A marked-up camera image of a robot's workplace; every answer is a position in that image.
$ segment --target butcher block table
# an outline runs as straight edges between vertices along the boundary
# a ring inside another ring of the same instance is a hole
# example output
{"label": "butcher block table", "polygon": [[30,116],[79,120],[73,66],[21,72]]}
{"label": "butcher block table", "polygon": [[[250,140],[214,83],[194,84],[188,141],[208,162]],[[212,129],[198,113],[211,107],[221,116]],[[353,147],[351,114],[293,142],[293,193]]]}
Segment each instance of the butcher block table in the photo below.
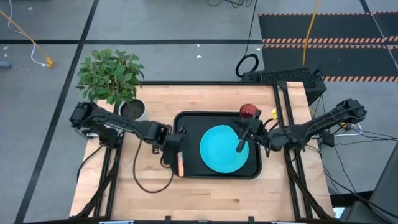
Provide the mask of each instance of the butcher block table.
{"label": "butcher block table", "polygon": [[[287,86],[295,124],[310,120],[303,84],[292,82]],[[282,91],[279,95],[286,123]],[[265,121],[272,117],[272,109],[276,108],[273,87],[260,85],[144,85],[138,89],[137,97],[145,102],[150,120],[170,125],[181,111],[239,111],[243,104],[252,103],[262,111],[260,119]],[[113,111],[113,105],[107,105],[104,101],[99,101],[98,106]],[[295,220],[283,152],[271,152],[267,158],[262,148],[262,171],[254,179],[189,179],[174,176],[163,192],[148,194],[137,186],[132,175],[138,143],[135,135],[124,135],[111,215],[113,220],[164,220],[165,216],[171,216],[172,220],[247,221],[248,216],[253,216],[255,221]],[[310,141],[309,145],[317,148],[316,142]],[[98,138],[89,140],[85,158],[97,148]],[[97,190],[104,152],[97,153],[82,168],[70,215],[82,210]],[[319,153],[308,148],[301,154],[309,191],[333,216]],[[137,159],[136,175],[149,190],[161,189],[170,179],[171,170],[164,169],[159,161],[160,155],[153,155],[152,147],[143,143]],[[300,214],[305,217],[302,194],[296,189]],[[105,213],[107,199],[108,191],[103,195],[100,215]]]}

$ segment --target black cable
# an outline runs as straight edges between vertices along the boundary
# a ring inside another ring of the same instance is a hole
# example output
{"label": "black cable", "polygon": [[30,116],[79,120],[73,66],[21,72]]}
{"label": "black cable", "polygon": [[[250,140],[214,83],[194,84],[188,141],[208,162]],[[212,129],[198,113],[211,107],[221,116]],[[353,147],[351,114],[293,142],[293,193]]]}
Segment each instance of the black cable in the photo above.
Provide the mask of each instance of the black cable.
{"label": "black cable", "polygon": [[[216,3],[216,4],[210,4],[211,0],[207,0],[207,5],[212,6],[212,7],[214,7],[214,6],[219,6],[223,1],[226,1],[226,2],[231,3],[232,7],[233,7],[234,9],[237,9],[239,6],[242,6],[242,5],[243,5],[243,1],[244,1],[244,0],[239,0],[238,2],[234,2],[234,1],[232,1],[232,0],[220,0],[220,1],[219,1],[218,3]],[[250,1],[249,1],[249,0],[246,0],[245,6],[246,6],[246,7],[250,7],[251,4],[252,4],[252,2],[253,2],[253,0],[250,0]]]}
{"label": "black cable", "polygon": [[354,185],[353,185],[351,179],[348,177],[348,174],[347,174],[347,172],[346,172],[346,169],[344,169],[343,161],[341,160],[340,155],[338,154],[338,151],[337,151],[336,146],[335,146],[334,148],[335,148],[335,151],[336,151],[336,154],[337,154],[337,158],[338,158],[338,160],[340,161],[341,168],[343,168],[343,172],[344,172],[344,174],[346,175],[346,177],[347,177],[347,179],[348,179],[348,181],[349,181],[349,184],[351,184],[351,186],[352,186],[354,192],[356,193],[356,190],[355,190],[355,188],[354,188]]}
{"label": "black cable", "polygon": [[[316,150],[316,151],[319,153],[319,156],[320,156],[321,159],[322,159],[322,153],[321,153],[318,149],[316,149],[316,148],[313,147],[313,146],[310,146],[309,144],[306,144],[306,146],[309,146],[310,148]],[[324,168],[324,170],[327,171],[327,172],[329,173],[329,175],[330,175],[330,172],[328,171],[328,169],[326,169],[326,167],[323,167],[323,168]],[[330,182],[331,182],[331,184],[335,187],[337,193],[341,194],[340,191],[338,190],[338,188],[336,187],[335,183],[333,183],[332,180],[330,180]]]}
{"label": "black cable", "polygon": [[254,72],[257,70],[257,67],[259,66],[259,57],[256,54],[249,54],[246,55],[248,52],[248,48],[249,48],[249,43],[250,43],[250,36],[251,36],[251,29],[253,28],[253,21],[254,21],[254,15],[256,13],[256,7],[257,7],[257,0],[256,2],[254,2],[254,9],[253,9],[253,15],[251,18],[251,24],[250,24],[250,31],[249,31],[249,38],[248,38],[248,42],[246,43],[246,50],[244,51],[244,55],[242,57],[242,59],[238,62],[238,64],[236,65],[235,68],[235,74],[237,77],[242,78],[243,75],[241,75],[239,73],[239,67],[241,66],[241,64],[247,59],[247,58],[254,58],[256,63],[254,64],[253,68],[250,70],[250,72]]}
{"label": "black cable", "polygon": [[320,97],[319,97],[317,106],[315,107],[315,110],[313,111],[312,119],[315,117],[315,115],[316,115],[316,113],[317,113],[317,109],[318,109],[319,102],[321,102],[321,98],[320,98]]}
{"label": "black cable", "polygon": [[269,130],[271,131],[271,130],[273,130],[274,128],[276,128],[276,126],[278,126],[278,122],[276,122]]}
{"label": "black cable", "polygon": [[168,168],[171,167],[171,166],[166,166],[165,164],[163,164],[163,154],[162,154],[162,156],[160,157],[160,165],[161,165],[163,168],[166,168],[166,169],[168,169]]}
{"label": "black cable", "polygon": [[364,136],[366,138],[379,138],[379,139],[392,140],[392,141],[398,140],[398,138],[396,138],[394,136],[389,136],[390,138],[383,138],[383,137],[380,137],[380,136],[366,136],[366,135],[362,134],[360,131],[358,131],[357,129],[353,129],[353,130],[356,131],[360,136]]}
{"label": "black cable", "polygon": [[[335,134],[336,134],[338,131],[340,131],[341,128],[343,128],[343,127],[340,126],[334,133],[331,133],[329,138],[335,137]],[[323,140],[323,141],[322,141],[321,143],[318,144],[318,147],[320,147],[320,146],[325,142],[325,139],[322,139],[322,140]]]}
{"label": "black cable", "polygon": [[247,54],[247,52],[248,52],[249,42],[250,42],[250,36],[251,36],[251,29],[253,28],[253,21],[254,21],[254,15],[255,15],[255,13],[256,13],[256,7],[257,7],[257,0],[256,0],[256,2],[254,2],[253,15],[252,15],[252,18],[251,18],[251,23],[250,23],[249,38],[248,38],[248,42],[247,42],[247,44],[246,44],[246,50],[244,51],[244,55],[243,55],[243,56],[245,56],[245,55]]}
{"label": "black cable", "polygon": [[143,190],[143,191],[145,191],[145,192],[147,192],[147,193],[150,193],[150,194],[159,193],[159,192],[165,190],[165,189],[172,183],[174,174],[173,174],[173,172],[172,172],[172,176],[171,176],[169,182],[168,182],[163,188],[161,188],[161,189],[159,189],[159,190],[147,190],[147,189],[145,189],[145,188],[138,182],[138,179],[137,179],[137,176],[136,176],[136,162],[137,162],[138,152],[139,152],[139,150],[141,149],[142,135],[141,135],[140,133],[135,133],[135,134],[136,134],[137,137],[140,139],[140,141],[139,141],[139,144],[138,144],[138,148],[137,148],[137,151],[136,151],[136,155],[134,156],[134,160],[133,160],[133,162],[132,162],[132,176],[133,176],[133,178],[134,178],[134,181],[136,181],[138,187],[139,187],[141,190]]}
{"label": "black cable", "polygon": [[293,158],[291,161],[289,161],[289,162],[293,162],[294,160],[296,160],[296,158],[297,158],[297,157],[294,157],[294,158]]}
{"label": "black cable", "polygon": [[388,135],[388,134],[379,134],[379,133],[373,133],[373,132],[364,131],[364,130],[362,130],[362,132],[364,132],[364,133],[369,133],[369,134],[377,134],[377,135],[380,135],[380,136],[390,137],[390,138],[393,138],[393,139],[398,139],[397,137],[390,136],[390,135]]}
{"label": "black cable", "polygon": [[336,146],[339,146],[339,145],[341,145],[341,146],[349,146],[349,145],[352,145],[352,144],[359,144],[359,143],[366,143],[366,142],[373,142],[373,141],[398,141],[398,140],[395,140],[395,139],[372,139],[372,140],[368,140],[368,141],[358,141],[358,142],[351,142],[351,143],[338,143],[338,144],[335,144]]}
{"label": "black cable", "polygon": [[395,214],[393,214],[393,213],[391,213],[391,212],[388,212],[387,210],[385,210],[385,209],[379,207],[378,205],[376,205],[375,203],[370,202],[369,200],[366,200],[365,198],[363,198],[362,196],[360,196],[360,195],[358,195],[357,193],[353,192],[353,191],[350,190],[349,188],[347,188],[347,187],[341,185],[341,184],[340,184],[339,182],[337,182],[335,179],[331,178],[330,175],[327,175],[327,176],[330,178],[330,180],[334,181],[337,185],[339,185],[339,186],[342,187],[343,189],[345,189],[345,190],[349,191],[351,194],[353,194],[353,195],[354,195],[356,198],[358,198],[362,203],[370,204],[370,205],[376,207],[377,209],[379,209],[380,211],[382,211],[382,212],[384,212],[384,213],[386,213],[386,214],[388,214],[388,215],[390,215],[390,216],[392,216],[392,217],[394,217],[394,218],[398,218],[398,215],[395,215]]}
{"label": "black cable", "polygon": [[273,121],[273,118],[268,119],[266,122],[264,122],[263,126],[266,127],[268,123],[270,123],[271,121]]}
{"label": "black cable", "polygon": [[323,101],[323,93],[321,94],[321,97],[322,97],[323,114],[325,114],[326,110],[325,110],[325,102]]}
{"label": "black cable", "polygon": [[100,149],[102,149],[103,146],[100,146],[99,148],[97,148],[93,153],[91,153],[81,164],[79,169],[77,170],[77,179],[76,181],[79,180],[79,175],[80,175],[80,171],[81,168],[83,168],[84,164],[87,162],[88,159],[90,159],[91,157],[93,157]]}

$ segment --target black mat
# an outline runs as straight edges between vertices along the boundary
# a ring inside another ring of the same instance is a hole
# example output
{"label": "black mat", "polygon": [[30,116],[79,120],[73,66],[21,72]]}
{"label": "black mat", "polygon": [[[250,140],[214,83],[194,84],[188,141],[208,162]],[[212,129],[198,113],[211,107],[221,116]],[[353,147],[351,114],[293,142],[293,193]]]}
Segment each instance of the black mat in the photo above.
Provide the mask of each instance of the black mat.
{"label": "black mat", "polygon": [[374,12],[373,16],[387,41],[398,43],[398,12]]}
{"label": "black mat", "polygon": [[[259,14],[265,43],[303,43],[312,14]],[[309,43],[374,44],[382,35],[370,14],[317,14]]]}
{"label": "black mat", "polygon": [[[302,64],[303,45],[265,45],[262,57],[266,71]],[[309,45],[306,65],[317,67],[326,81],[394,81],[398,70],[386,46]]]}
{"label": "black mat", "polygon": [[[174,130],[177,132],[181,127],[186,130],[181,143],[183,152],[184,177],[196,178],[232,178],[252,179],[261,172],[261,153],[258,146],[248,140],[249,155],[244,165],[235,172],[221,174],[211,170],[200,155],[200,141],[203,135],[212,127],[217,125],[230,125],[239,117],[238,112],[204,112],[184,111],[174,119]],[[174,174],[178,174],[178,165],[172,167]]]}

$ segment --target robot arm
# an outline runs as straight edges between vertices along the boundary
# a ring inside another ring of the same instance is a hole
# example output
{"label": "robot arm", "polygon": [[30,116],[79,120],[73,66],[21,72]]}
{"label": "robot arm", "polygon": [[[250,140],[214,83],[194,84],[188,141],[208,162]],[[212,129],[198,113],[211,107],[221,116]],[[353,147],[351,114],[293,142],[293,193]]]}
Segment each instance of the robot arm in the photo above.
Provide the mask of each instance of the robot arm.
{"label": "robot arm", "polygon": [[266,148],[267,156],[269,151],[280,151],[282,147],[288,149],[304,147],[310,138],[321,131],[324,131],[341,122],[358,123],[365,119],[366,110],[358,100],[348,99],[337,104],[329,113],[314,118],[304,124],[296,124],[285,128],[270,130],[265,129],[260,117],[261,111],[257,111],[251,119],[243,119],[236,122],[232,128],[239,136],[240,142],[236,148],[241,152],[247,138],[255,140]]}
{"label": "robot arm", "polygon": [[90,128],[98,134],[99,142],[106,147],[115,147],[118,143],[118,132],[122,129],[135,134],[139,139],[152,145],[152,152],[164,153],[164,164],[172,162],[177,154],[182,135],[171,134],[171,126],[156,121],[130,121],[122,116],[110,113],[96,103],[78,103],[69,121],[74,128]]}

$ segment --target black tray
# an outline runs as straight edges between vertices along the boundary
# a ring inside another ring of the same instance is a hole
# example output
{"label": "black tray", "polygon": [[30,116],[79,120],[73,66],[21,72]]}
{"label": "black tray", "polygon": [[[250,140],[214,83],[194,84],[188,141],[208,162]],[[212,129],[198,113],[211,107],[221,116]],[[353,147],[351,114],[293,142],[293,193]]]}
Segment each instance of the black tray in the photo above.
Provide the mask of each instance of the black tray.
{"label": "black tray", "polygon": [[[217,125],[232,124],[232,120],[238,117],[239,113],[235,112],[183,111],[176,115],[174,133],[177,133],[181,126],[187,132],[181,143],[184,177],[252,179],[260,174],[260,148],[252,140],[248,140],[249,156],[245,164],[239,170],[229,174],[213,171],[200,156],[200,141],[206,131]],[[178,164],[172,166],[172,170],[178,175]]]}

